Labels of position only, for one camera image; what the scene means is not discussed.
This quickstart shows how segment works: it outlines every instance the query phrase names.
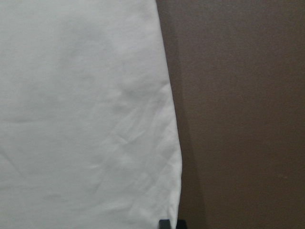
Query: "brown background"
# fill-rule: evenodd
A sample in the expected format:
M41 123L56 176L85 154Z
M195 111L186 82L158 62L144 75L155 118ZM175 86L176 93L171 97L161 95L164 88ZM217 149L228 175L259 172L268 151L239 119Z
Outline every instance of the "brown background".
M190 229L305 229L305 1L157 0Z

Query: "black object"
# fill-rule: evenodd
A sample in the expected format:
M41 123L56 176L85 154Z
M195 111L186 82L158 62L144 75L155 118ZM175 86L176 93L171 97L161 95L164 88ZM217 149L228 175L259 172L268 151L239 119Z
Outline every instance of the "black object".
M161 219L159 221L159 229L172 229L169 219Z
M159 221L159 229L171 229L171 222L169 219L161 219ZM187 229L185 220L178 220L176 229Z

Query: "white cloth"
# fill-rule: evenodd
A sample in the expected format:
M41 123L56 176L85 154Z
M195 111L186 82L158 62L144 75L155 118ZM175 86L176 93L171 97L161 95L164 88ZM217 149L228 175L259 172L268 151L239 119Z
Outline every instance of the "white cloth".
M174 228L181 152L153 0L0 1L0 228Z

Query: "white fabric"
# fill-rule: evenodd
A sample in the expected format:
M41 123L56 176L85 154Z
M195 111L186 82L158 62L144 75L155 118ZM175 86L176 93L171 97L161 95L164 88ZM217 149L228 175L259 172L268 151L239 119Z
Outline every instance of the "white fabric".
M174 228L181 153L153 0L0 1L0 228Z

